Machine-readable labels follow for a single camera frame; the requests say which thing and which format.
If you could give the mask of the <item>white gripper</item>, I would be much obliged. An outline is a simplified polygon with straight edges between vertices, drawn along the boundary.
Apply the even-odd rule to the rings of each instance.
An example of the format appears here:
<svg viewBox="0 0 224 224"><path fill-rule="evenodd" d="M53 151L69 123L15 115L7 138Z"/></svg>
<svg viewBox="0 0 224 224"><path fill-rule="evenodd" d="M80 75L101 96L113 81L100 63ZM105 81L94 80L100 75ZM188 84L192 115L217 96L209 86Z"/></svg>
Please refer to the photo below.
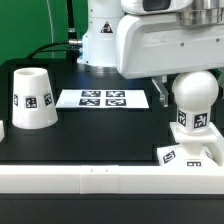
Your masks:
<svg viewBox="0 0 224 224"><path fill-rule="evenodd" d="M116 67L127 79L153 77L168 106L167 76L224 67L224 23L182 27L175 13L134 16L119 22Z"/></svg>

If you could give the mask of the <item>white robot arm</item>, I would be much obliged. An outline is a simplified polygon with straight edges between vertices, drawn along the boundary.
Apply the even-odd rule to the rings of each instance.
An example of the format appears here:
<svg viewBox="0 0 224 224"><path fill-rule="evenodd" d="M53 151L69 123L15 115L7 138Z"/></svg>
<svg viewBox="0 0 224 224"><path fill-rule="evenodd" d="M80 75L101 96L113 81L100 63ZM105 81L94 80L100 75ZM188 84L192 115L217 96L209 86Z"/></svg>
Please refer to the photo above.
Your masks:
<svg viewBox="0 0 224 224"><path fill-rule="evenodd" d="M168 75L224 67L224 0L88 0L77 63L150 77L167 103Z"/></svg>

